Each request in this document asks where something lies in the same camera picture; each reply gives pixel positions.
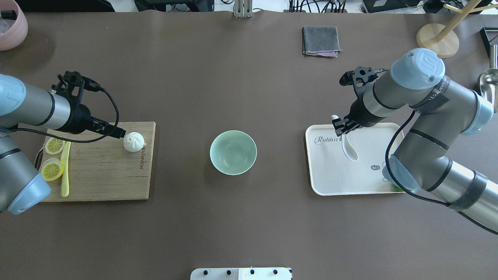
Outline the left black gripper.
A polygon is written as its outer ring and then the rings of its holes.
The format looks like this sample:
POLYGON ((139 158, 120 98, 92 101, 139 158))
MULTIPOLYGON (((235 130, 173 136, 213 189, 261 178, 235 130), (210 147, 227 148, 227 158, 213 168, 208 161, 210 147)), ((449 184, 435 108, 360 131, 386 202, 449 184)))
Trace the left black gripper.
POLYGON ((83 104, 78 104, 71 110, 70 118, 68 119, 68 133, 80 134, 87 130, 91 131, 92 129, 100 135, 117 139, 124 138, 126 135, 126 130, 116 125, 102 119, 93 119, 89 108, 83 104))

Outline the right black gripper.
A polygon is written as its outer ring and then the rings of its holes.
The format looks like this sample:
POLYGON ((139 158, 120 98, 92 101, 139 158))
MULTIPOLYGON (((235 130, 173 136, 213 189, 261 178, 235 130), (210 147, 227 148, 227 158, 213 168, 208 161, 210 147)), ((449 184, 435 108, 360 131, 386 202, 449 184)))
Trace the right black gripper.
POLYGON ((363 104, 363 101, 356 99, 350 107, 348 118, 336 118, 331 121, 337 135, 346 135, 361 127, 371 127, 374 125, 374 115, 372 115, 363 104))

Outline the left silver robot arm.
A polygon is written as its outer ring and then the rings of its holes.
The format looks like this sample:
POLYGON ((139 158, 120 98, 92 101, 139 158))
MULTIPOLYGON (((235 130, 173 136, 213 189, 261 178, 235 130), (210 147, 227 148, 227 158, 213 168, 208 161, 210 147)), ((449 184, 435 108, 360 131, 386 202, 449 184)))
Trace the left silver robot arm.
POLYGON ((19 133, 34 133, 36 140, 49 134, 36 130, 39 126, 69 134, 91 131, 105 137, 123 138, 124 129, 118 126, 119 110, 112 96, 98 82, 67 71, 58 75, 58 83, 51 90, 41 89, 20 79, 1 74, 0 98, 0 191, 1 211, 21 214, 48 197, 51 188, 34 163, 23 152, 27 140, 17 144, 19 133), (82 104, 84 91, 103 92, 116 112, 113 124, 93 117, 82 104))

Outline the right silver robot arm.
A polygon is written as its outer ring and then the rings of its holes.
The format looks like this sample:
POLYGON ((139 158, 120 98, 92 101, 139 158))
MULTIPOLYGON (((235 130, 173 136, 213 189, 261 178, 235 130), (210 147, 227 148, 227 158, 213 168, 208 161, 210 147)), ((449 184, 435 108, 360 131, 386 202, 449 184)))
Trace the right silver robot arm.
POLYGON ((418 114, 401 144, 385 152, 384 176, 407 194, 452 209, 497 234, 497 184, 446 156, 459 135, 472 135, 496 113, 496 98, 470 90, 446 74, 445 64, 425 48, 409 50, 389 69, 359 66, 340 78, 356 101, 343 118, 333 117, 338 136, 372 127, 403 106, 418 114))

